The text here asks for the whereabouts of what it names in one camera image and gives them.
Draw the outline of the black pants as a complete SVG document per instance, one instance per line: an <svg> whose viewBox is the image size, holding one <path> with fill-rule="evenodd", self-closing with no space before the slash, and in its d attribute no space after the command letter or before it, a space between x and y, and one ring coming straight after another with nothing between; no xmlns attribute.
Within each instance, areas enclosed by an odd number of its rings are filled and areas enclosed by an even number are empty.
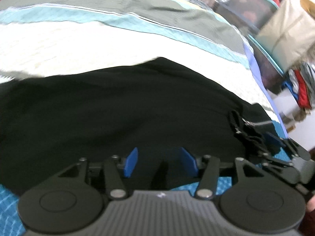
<svg viewBox="0 0 315 236"><path fill-rule="evenodd" d="M194 183L178 159L185 148L223 162L251 153L231 127L232 111L275 134L259 104L165 58L77 75L1 85L1 184L16 195L87 158L138 149L126 185L168 190Z"/></svg>

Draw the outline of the pile of colourful clothes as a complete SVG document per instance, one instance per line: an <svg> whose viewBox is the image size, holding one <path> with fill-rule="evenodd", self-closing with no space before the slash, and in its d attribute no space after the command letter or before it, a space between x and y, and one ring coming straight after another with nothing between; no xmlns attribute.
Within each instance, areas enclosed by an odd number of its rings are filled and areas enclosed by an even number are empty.
<svg viewBox="0 0 315 236"><path fill-rule="evenodd" d="M314 64L302 62L289 69L281 84L288 89L301 109L314 110Z"/></svg>

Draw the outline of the beige storage bag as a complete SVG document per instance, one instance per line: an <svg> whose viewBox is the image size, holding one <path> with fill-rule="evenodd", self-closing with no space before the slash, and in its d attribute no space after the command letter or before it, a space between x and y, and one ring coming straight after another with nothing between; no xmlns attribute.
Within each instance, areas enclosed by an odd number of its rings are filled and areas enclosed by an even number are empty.
<svg viewBox="0 0 315 236"><path fill-rule="evenodd" d="M255 40L286 72L314 44L314 0L285 0Z"/></svg>

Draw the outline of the dark storage box teal rim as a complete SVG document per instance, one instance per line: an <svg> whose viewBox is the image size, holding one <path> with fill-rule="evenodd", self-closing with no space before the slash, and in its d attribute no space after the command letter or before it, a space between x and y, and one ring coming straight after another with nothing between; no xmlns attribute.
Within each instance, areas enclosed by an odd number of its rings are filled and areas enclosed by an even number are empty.
<svg viewBox="0 0 315 236"><path fill-rule="evenodd" d="M274 94L281 91L284 72L256 40L256 35L277 9L273 0L216 0L214 3L214 11L247 38L254 50L263 85Z"/></svg>

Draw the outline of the patchwork teal grey bedspread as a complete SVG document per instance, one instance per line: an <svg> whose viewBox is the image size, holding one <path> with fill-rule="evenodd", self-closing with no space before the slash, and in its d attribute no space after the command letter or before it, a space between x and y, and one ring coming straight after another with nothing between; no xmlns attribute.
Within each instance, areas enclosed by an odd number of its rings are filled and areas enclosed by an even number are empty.
<svg viewBox="0 0 315 236"><path fill-rule="evenodd" d="M1 0L1 74L10 81L157 58L259 104L275 120L249 44L216 14L171 0ZM235 111L229 120L241 142L244 127L258 131ZM262 150L249 147L232 162L189 151L199 169L194 183L168 190L127 187L131 151L80 158L22 195L1 184L1 235L297 235L303 198L260 168Z"/></svg>

